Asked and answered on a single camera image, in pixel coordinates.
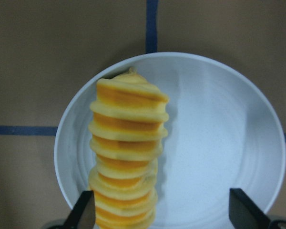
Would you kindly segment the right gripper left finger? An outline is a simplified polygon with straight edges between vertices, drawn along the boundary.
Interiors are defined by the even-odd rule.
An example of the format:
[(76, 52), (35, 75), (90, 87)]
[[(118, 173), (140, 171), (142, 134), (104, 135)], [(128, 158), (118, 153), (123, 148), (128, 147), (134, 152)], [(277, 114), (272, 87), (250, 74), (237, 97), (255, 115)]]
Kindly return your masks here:
[(93, 191), (83, 191), (66, 220), (47, 229), (93, 229), (96, 222)]

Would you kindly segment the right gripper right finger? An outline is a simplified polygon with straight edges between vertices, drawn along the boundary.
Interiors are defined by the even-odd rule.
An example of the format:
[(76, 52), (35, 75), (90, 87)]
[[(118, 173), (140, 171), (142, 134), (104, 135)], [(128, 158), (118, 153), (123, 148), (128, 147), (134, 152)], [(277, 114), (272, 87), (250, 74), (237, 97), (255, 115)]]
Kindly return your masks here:
[(229, 190), (228, 213), (235, 229), (286, 229), (285, 219), (269, 218), (240, 188)]

